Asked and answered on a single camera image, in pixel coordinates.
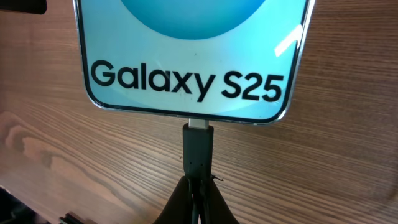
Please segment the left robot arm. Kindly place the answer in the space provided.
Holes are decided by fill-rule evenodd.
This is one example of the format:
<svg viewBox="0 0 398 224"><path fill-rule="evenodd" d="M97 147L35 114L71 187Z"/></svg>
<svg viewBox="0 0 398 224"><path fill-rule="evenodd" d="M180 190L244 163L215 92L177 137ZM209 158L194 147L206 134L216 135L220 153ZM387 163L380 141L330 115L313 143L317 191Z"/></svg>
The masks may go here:
<svg viewBox="0 0 398 224"><path fill-rule="evenodd" d="M1 0L1 10L25 12L29 14L45 14L46 0Z"/></svg>

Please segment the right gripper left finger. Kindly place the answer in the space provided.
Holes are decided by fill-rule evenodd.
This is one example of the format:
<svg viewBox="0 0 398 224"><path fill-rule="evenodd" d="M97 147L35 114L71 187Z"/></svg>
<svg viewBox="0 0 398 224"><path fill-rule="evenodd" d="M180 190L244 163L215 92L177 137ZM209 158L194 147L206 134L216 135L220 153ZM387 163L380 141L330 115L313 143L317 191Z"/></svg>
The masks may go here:
<svg viewBox="0 0 398 224"><path fill-rule="evenodd" d="M183 176L154 224L191 224L192 208L190 183Z"/></svg>

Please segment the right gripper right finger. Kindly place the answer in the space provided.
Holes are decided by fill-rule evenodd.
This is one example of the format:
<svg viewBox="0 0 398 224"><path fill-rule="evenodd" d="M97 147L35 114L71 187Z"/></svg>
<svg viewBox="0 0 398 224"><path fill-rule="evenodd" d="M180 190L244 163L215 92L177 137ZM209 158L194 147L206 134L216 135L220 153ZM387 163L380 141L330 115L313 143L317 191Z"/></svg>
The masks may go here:
<svg viewBox="0 0 398 224"><path fill-rule="evenodd" d="M202 183L199 189L199 214L203 224L239 224L221 192L218 190L214 177Z"/></svg>

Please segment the Galaxy S25 smartphone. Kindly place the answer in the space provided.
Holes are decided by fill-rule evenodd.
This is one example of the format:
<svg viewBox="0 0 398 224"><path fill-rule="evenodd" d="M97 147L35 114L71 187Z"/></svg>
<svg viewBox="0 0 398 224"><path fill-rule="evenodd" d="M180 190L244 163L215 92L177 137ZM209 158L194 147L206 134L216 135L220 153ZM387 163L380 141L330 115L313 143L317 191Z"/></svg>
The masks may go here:
<svg viewBox="0 0 398 224"><path fill-rule="evenodd" d="M291 102L315 2L75 1L94 105L253 125Z"/></svg>

